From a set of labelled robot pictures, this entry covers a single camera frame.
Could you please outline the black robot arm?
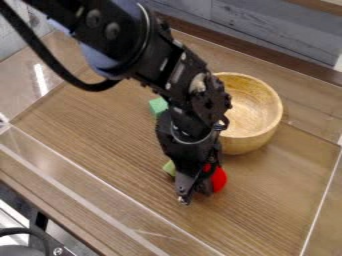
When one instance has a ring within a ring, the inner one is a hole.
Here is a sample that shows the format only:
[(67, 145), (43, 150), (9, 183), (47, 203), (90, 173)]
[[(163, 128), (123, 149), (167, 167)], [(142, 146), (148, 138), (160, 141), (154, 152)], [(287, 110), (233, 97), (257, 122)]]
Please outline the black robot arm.
[(219, 134), (233, 108), (225, 84), (206, 61), (171, 34), (163, 20), (136, 0), (22, 0), (79, 43), (92, 70), (104, 78), (86, 83), (66, 69), (5, 0), (0, 15), (55, 73), (92, 92), (134, 79), (167, 102), (156, 120), (156, 137), (175, 164), (175, 193), (189, 204), (226, 185)]

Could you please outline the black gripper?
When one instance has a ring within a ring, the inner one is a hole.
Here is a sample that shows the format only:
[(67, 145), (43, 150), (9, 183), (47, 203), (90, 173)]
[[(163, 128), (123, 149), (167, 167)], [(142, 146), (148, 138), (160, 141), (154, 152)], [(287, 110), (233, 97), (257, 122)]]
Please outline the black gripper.
[(171, 114), (164, 111), (156, 121), (156, 137), (164, 154), (175, 164), (178, 200), (189, 205), (195, 193), (214, 193), (210, 177), (221, 166), (222, 152), (218, 132), (211, 131), (202, 140), (189, 138), (175, 128)]

